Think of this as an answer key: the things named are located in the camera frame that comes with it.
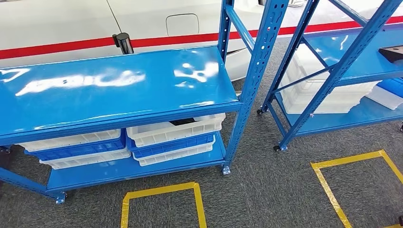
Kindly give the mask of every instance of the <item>yellow floor tape square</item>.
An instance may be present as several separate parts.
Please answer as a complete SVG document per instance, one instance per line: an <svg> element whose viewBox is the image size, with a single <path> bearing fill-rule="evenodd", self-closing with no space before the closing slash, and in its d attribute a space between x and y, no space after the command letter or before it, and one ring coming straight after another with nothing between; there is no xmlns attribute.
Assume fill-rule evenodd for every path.
<svg viewBox="0 0 403 228"><path fill-rule="evenodd" d="M337 215L339 216L344 227L346 227L346 228L351 228L352 226L351 226L350 222L348 221L347 217L345 216L343 210L341 209L339 203L337 202L335 196L333 195L333 192L330 189L329 185L327 184L325 177L323 176L320 169L326 168L326 167L342 165L342 164L347 164L347 163L352 163L352 162L358 162L358 161L367 160L367 159L371 159L371 158L379 158L379 157L383 157L385 159L386 163L389 165L389 167L396 174L397 178L399 178L400 182L403 184L402 173L400 173L400 171L397 169L396 165L393 163L393 161L389 158L389 156L386 154L386 152L384 150L370 152L370 153L364 153L364 154L359 154L359 155L355 155L355 156L339 158L339 159L334 159L334 160L329 160L329 161L322 161L322 162L317 162L317 163L311 162L311 166L314 169L320 183L322 184L322 187L325 190L327 197L329 197L330 203L332 204ZM392 225L392 226L388 226L385 228L400 228L400 227L401 226L399 224L397 224L397 225Z"/></svg>
<svg viewBox="0 0 403 228"><path fill-rule="evenodd" d="M187 189L193 189L193 192L194 192L194 197L196 200L197 216L199 218L199 226L201 228L207 228L206 218L204 216L204 208L203 208L202 194L200 192L200 186L198 183L195 183L195 182L176 184L176 185L159 187L159 188L154 188L154 189L132 191L132 192L126 193L125 197L123 198L122 219L120 222L120 227L127 228L127 226L128 226L129 200L130 199L140 198L140 197L144 197L144 196L158 195L158 194L163 194L163 193L168 193L168 192L173 192L173 191L187 190Z"/></svg>

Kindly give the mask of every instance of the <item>red stripe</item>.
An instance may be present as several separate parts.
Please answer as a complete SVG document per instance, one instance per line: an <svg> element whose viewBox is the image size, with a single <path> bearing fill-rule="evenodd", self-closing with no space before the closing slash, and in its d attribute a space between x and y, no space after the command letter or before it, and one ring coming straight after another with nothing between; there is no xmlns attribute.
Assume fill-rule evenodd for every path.
<svg viewBox="0 0 403 228"><path fill-rule="evenodd" d="M398 16L398 17L391 17L387 21L387 24L401 23L401 22L403 22L403 16ZM351 29L359 27L360 25L355 21L346 21L346 22L336 22L328 24L309 25L306 29L306 32L320 32L320 31ZM279 35L293 34L295 32L295 29L296 27L280 28L278 34ZM253 37L256 37L258 31L250 30L249 33ZM237 32L230 33L230 39L239 39L239 38L240 36ZM160 46L169 44L186 44L186 43L216 41L217 39L218 39L218 33L208 33L208 34L197 34L197 35L177 36L177 37L134 39L131 42L134 48L141 48L141 47L151 47L151 46ZM98 48L109 45L114 45L114 41L111 37L80 40L58 44L40 45L33 47L20 47L20 48L0 50L0 59L50 54L55 52L80 50L85 48Z"/></svg>

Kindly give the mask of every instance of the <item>stacked crate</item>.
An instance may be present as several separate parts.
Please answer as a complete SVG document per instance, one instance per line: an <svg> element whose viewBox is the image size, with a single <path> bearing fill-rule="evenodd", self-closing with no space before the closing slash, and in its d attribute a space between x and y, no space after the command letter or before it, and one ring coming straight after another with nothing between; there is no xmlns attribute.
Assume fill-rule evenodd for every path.
<svg viewBox="0 0 403 228"><path fill-rule="evenodd" d="M300 44L280 82L280 87L311 75L323 68L325 67L312 51L305 44ZM286 112L288 114L301 114L326 81L327 77L329 77L329 74L329 72L324 72L281 90L280 93ZM348 113L352 107L360 103L362 97L372 91L372 88L377 83L369 82L336 87L326 96L324 101L315 110L315 113Z"/></svg>
<svg viewBox="0 0 403 228"><path fill-rule="evenodd" d="M128 127L127 148L141 166L208 152L224 119L225 114L214 114Z"/></svg>
<svg viewBox="0 0 403 228"><path fill-rule="evenodd" d="M128 158L125 129L20 143L25 153L53 169Z"/></svg>
<svg viewBox="0 0 403 228"><path fill-rule="evenodd" d="M367 97L395 110L403 104L403 78L387 79L378 83Z"/></svg>

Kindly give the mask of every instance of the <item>shelving unit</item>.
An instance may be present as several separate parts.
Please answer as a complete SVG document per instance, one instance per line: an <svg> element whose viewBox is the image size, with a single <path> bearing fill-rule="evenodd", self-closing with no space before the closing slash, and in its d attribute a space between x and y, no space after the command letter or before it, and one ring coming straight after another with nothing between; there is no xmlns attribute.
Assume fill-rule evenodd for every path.
<svg viewBox="0 0 403 228"><path fill-rule="evenodd" d="M401 77L403 73L403 65L390 63L378 52L379 48L403 44L401 39L403 25L385 26L402 0L384 0L370 20L360 16L341 0L329 1L363 28L304 34L319 2L319 0L308 0L262 108L257 111L258 114L262 114L270 110L283 135L279 145L274 146L276 151L286 150L288 143L296 136L403 118L403 107L390 110L366 97L362 98L360 104L346 114L314 114L325 97L337 86L396 78ZM279 88L284 73L300 43L306 44L323 64L324 69ZM280 91L326 71L330 73L329 77L302 114L287 114ZM287 127L283 126L272 106L274 100L278 102L280 110L286 117Z"/></svg>
<svg viewBox="0 0 403 228"><path fill-rule="evenodd" d="M256 41L223 0L217 46L196 47L0 69L0 145L99 132L209 114L237 112L227 148L140 166L133 158L52 170L48 184L0 169L0 180L65 200L67 190L221 165L230 173L288 0L267 1ZM231 22L252 57L242 94L225 69Z"/></svg>

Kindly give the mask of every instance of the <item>white bin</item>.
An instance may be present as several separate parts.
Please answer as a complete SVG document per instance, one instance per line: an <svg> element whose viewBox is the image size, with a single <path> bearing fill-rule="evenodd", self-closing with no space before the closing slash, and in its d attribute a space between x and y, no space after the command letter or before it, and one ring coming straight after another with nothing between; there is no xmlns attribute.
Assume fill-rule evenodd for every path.
<svg viewBox="0 0 403 228"><path fill-rule="evenodd" d="M143 147L171 140L221 130L225 113L195 117L196 122L175 126L170 122L154 123L128 127L127 135L133 139L136 147Z"/></svg>
<svg viewBox="0 0 403 228"><path fill-rule="evenodd" d="M123 158L128 158L132 155L132 153L127 149L123 148L117 151L108 151L108 152L101 152L101 153L92 153L86 155L79 155L74 157L68 158L60 158L54 159L49 161L42 161L39 160L39 163L46 164L52 166L53 169L64 169L70 168L79 165L88 165L93 163L99 162L108 162Z"/></svg>
<svg viewBox="0 0 403 228"><path fill-rule="evenodd" d="M175 151L169 151L165 153L160 153L152 156L147 156L147 157L142 157L142 158L136 158L133 154L133 158L137 161L139 161L140 166L145 166L145 165L151 165L155 163L160 163L160 162L165 162L169 161L172 159L178 159L182 157L187 157L199 153L204 153L204 152L209 152L213 150L213 144L215 143L215 136L214 140L210 143L206 144L201 144L197 146L191 146Z"/></svg>
<svg viewBox="0 0 403 228"><path fill-rule="evenodd" d="M398 106L403 104L403 97L399 97L379 86L375 86L372 92L367 94L366 97L391 110L395 110Z"/></svg>
<svg viewBox="0 0 403 228"><path fill-rule="evenodd" d="M78 134L72 136L59 137L54 139L45 139L32 142L24 142L19 145L25 147L29 152L54 149L65 146L78 145L83 143L93 143L108 139L117 139L120 137L120 129L103 132Z"/></svg>
<svg viewBox="0 0 403 228"><path fill-rule="evenodd" d="M286 86L323 68L324 66L308 47L301 44L284 73L280 87ZM283 105L286 112L288 114L301 114L328 76L329 73L324 72L281 90L280 94L283 98ZM320 106L315 110L315 113L348 113L352 107L360 103L362 97L371 92L372 88L377 83L378 82L370 82L336 87L326 96Z"/></svg>

